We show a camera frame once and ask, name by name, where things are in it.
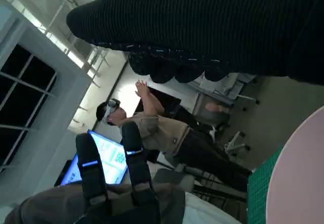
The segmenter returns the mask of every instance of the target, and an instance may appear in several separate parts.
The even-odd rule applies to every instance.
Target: dark window pane
[[[0,111],[0,124],[23,127],[41,96],[42,92],[18,84]]]
[[[0,128],[0,135],[1,135],[0,164],[4,162],[5,158],[7,157],[9,151],[11,150],[12,146],[14,145],[20,133],[21,133],[20,130]]]
[[[6,77],[0,76],[0,102],[4,100],[7,92],[10,90],[14,81],[7,79]]]
[[[21,80],[45,90],[54,73],[51,67],[33,57]]]
[[[17,77],[27,62],[29,56],[30,53],[27,50],[17,45],[7,59],[6,63],[1,68],[1,71]]]
[[[21,138],[20,138],[20,140],[19,140],[19,142],[18,142],[16,148],[14,149],[14,151],[13,151],[12,154],[11,154],[11,156],[9,157],[7,164],[9,164],[9,163],[12,161],[12,159],[14,158],[16,152],[19,150],[19,147],[20,147],[20,145],[22,144],[22,142],[23,142],[23,140],[24,140],[24,138],[26,137],[27,134],[28,134],[28,131],[24,131],[24,132],[22,133],[22,136],[21,136]]]

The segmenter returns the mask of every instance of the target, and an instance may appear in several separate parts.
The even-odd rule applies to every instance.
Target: floor
[[[289,78],[258,78],[256,84],[245,86],[243,95],[260,100],[259,105],[240,98],[231,111],[230,127],[225,130],[220,143],[224,144],[237,131],[246,134],[243,142],[251,147],[249,152],[242,151],[235,161],[255,169],[282,147],[295,129],[314,111],[324,105],[324,86],[299,83]],[[208,173],[205,177],[213,178]],[[244,196],[219,184],[201,182],[213,189]],[[222,199],[209,200],[221,207]],[[246,204],[227,200],[223,210],[246,223]]]

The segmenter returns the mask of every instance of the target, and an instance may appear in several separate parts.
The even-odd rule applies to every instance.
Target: blue screen
[[[127,170],[123,146],[93,131],[88,131],[88,133],[91,134],[98,148],[106,183],[120,183]],[[77,155],[75,155],[60,185],[66,185],[70,182],[80,180],[81,176],[77,167]]]

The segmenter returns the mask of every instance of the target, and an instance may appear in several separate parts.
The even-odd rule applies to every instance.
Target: dark pants
[[[211,145],[206,135],[190,130],[176,158],[180,163],[215,175],[226,185],[246,192],[251,171],[234,163],[220,149]]]

